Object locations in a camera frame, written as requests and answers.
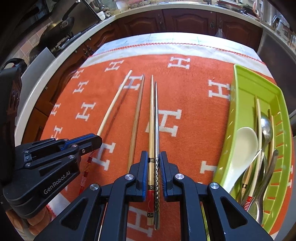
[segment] green utensil tray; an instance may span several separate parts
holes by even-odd
[[[275,172],[268,185],[263,201],[262,226],[270,232],[284,201],[292,159],[292,135],[289,114],[281,89],[253,71],[234,65],[234,79],[230,90],[230,106],[227,130],[220,160],[213,181],[223,186],[234,151],[236,132],[244,126],[255,129],[255,95],[261,112],[274,116],[275,148],[279,151]],[[236,198],[240,190],[238,181],[231,195]]]

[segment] pan handle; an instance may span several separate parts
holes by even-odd
[[[69,16],[69,14],[70,14],[70,12],[72,12],[73,11],[73,9],[80,3],[81,1],[80,0],[77,0],[69,9],[68,9],[68,11],[64,14],[64,16],[63,16],[63,18],[62,18],[62,20],[63,21],[65,21],[67,18],[68,18],[68,16]]]

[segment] white countertop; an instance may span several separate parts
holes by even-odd
[[[149,4],[142,7],[129,9],[118,13],[110,18],[100,22],[79,38],[77,38],[73,43],[71,43],[57,58],[54,60],[50,66],[46,69],[46,71],[42,74],[39,81],[35,84],[33,90],[31,91],[26,103],[24,104],[23,109],[20,111],[18,116],[18,122],[16,124],[15,129],[15,144],[20,145],[22,141],[22,137],[29,120],[30,114],[47,83],[54,75],[54,73],[58,70],[58,68],[62,65],[62,63],[81,45],[83,44],[88,38],[94,35],[96,32],[107,26],[108,24],[114,22],[116,19],[123,18],[132,14],[147,12],[157,9],[172,9],[172,8],[187,8],[187,9],[201,9],[213,12],[219,12],[223,14],[227,14],[236,18],[240,18],[247,22],[250,22],[256,26],[261,28],[267,28],[266,26],[262,25],[260,22],[256,21],[255,19],[243,15],[222,7],[214,6],[214,5],[207,5],[202,3],[195,3],[195,2],[171,2],[171,3],[158,3],[158,4]]]

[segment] red stitched edge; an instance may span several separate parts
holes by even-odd
[[[255,61],[259,62],[259,63],[262,63],[262,64],[266,65],[264,62],[262,62],[262,61],[260,61],[258,59],[252,58],[252,57],[250,57],[248,55],[242,54],[242,53],[237,53],[237,52],[234,52],[234,51],[225,50],[225,49],[216,48],[216,47],[211,47],[211,46],[207,46],[207,45],[186,44],[186,43],[145,43],[145,44],[137,44],[137,45],[128,45],[128,46],[124,46],[124,47],[119,47],[119,48],[111,49],[111,50],[108,50],[108,51],[105,51],[105,52],[102,52],[102,53],[93,54],[93,55],[89,56],[88,59],[89,58],[92,58],[92,57],[95,57],[95,56],[98,56],[100,54],[109,53],[109,52],[117,51],[117,50],[121,50],[121,49],[127,49],[127,48],[133,48],[133,47],[142,47],[142,46],[148,46],[148,45],[164,45],[164,44],[193,45],[193,46],[203,46],[203,47],[213,48],[213,49],[217,49],[217,50],[221,50],[221,51],[225,51],[225,52],[229,52],[229,53],[234,53],[234,54],[237,54],[237,55],[240,55],[240,56],[243,56],[243,57],[247,57],[249,59],[255,60]]]
[[[52,208],[49,205],[46,205],[47,210],[52,214],[52,220],[54,220],[57,216],[56,214],[53,212]]]

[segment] wooden cabinet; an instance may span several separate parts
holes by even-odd
[[[39,141],[47,119],[48,116],[34,108],[27,123],[22,139],[22,144]]]
[[[90,53],[88,52],[86,46],[82,44],[66,59],[42,91],[35,105],[39,111],[46,116],[50,115],[50,112],[52,111],[53,106],[63,89],[88,56],[90,56]]]
[[[162,10],[142,12],[120,18],[118,25],[122,37],[165,32]]]
[[[194,34],[216,34],[216,13],[198,9],[164,9],[166,30]]]
[[[113,22],[91,36],[88,40],[84,42],[84,44],[90,54],[93,54],[104,43],[120,39],[121,37],[122,36],[118,24],[116,22]]]
[[[82,44],[54,73],[38,98],[29,117],[22,143],[40,140],[43,128],[58,97],[77,69],[90,55],[86,46]]]
[[[226,39],[258,50],[262,29],[252,23],[222,13],[217,13],[217,30],[222,29]]]

